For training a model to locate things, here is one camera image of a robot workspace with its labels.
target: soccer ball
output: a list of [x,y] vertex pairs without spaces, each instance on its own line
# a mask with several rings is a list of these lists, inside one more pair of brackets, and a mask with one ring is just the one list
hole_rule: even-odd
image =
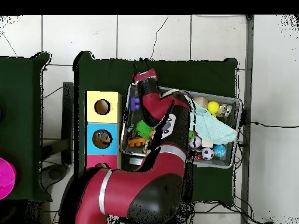
[[214,157],[214,151],[210,148],[203,148],[201,154],[204,160],[211,160]]

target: yellow box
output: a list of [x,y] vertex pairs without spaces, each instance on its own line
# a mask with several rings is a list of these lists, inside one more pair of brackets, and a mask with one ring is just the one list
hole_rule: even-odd
[[87,122],[106,124],[121,123],[121,95],[119,93],[87,91],[86,96]]

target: dark green table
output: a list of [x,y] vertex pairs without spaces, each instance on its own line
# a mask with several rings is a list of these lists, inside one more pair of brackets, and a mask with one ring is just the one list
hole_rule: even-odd
[[[79,118],[74,123],[75,135],[79,132],[79,172],[83,171],[84,154],[84,91],[114,91],[123,97],[134,73],[133,63],[122,59],[93,59],[90,52],[81,52],[74,61],[75,85],[79,97]],[[159,86],[184,89],[227,97],[235,97],[234,58],[218,61],[150,61],[158,75]],[[122,164],[128,163],[128,156],[122,154]],[[233,168],[216,169],[199,167],[193,170],[193,201],[220,200],[232,206]]]
[[6,200],[49,201],[40,186],[41,76],[50,54],[32,58],[0,57],[0,157],[17,172]]

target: blue ball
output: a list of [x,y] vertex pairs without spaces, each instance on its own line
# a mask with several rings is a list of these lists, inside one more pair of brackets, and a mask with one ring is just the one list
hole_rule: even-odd
[[225,156],[227,149],[223,145],[216,145],[213,147],[214,155],[218,158]]

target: yellow ball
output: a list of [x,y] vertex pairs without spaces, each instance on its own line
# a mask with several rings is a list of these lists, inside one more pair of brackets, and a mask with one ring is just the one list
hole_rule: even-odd
[[208,103],[208,111],[211,114],[215,114],[219,110],[219,104],[216,101],[210,101]]

